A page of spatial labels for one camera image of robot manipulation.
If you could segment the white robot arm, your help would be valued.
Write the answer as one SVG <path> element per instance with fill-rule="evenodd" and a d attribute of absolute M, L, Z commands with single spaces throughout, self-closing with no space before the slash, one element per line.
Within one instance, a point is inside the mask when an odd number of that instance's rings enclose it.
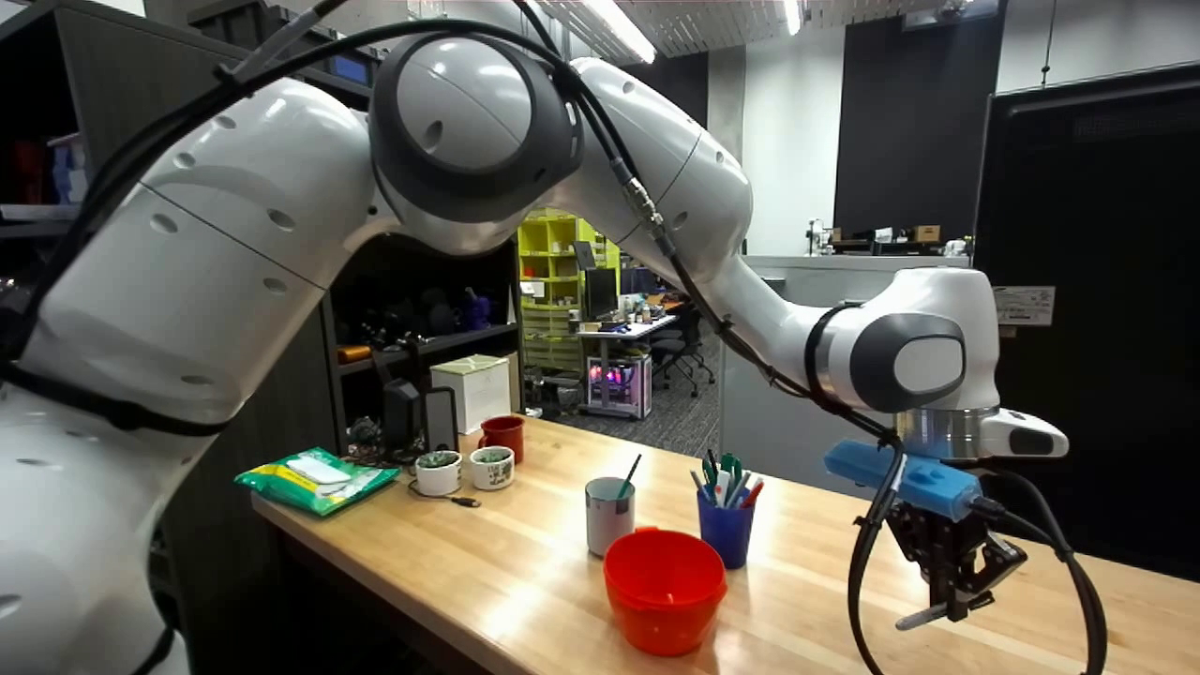
<path fill-rule="evenodd" d="M 304 81 L 276 32 L 147 125 L 5 299 L 0 675 L 191 675 L 151 594 L 151 532 L 344 264 L 396 232 L 484 256 L 540 205 L 684 290 L 774 382 L 904 462 L 1059 459 L 999 396 L 995 286 L 895 274 L 809 309 L 744 260 L 744 165 L 664 94 L 494 19 L 380 32 L 366 104 Z"/>

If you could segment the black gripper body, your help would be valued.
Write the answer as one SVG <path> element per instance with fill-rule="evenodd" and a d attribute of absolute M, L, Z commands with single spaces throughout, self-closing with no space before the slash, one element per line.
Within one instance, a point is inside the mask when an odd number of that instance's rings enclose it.
<path fill-rule="evenodd" d="M 971 590 L 971 572 L 990 557 L 1026 561 L 1026 555 L 1017 544 L 999 539 L 980 515 L 946 521 L 914 506 L 895 506 L 887 530 L 901 552 L 921 571 L 927 584 L 946 576 L 957 590 Z"/>

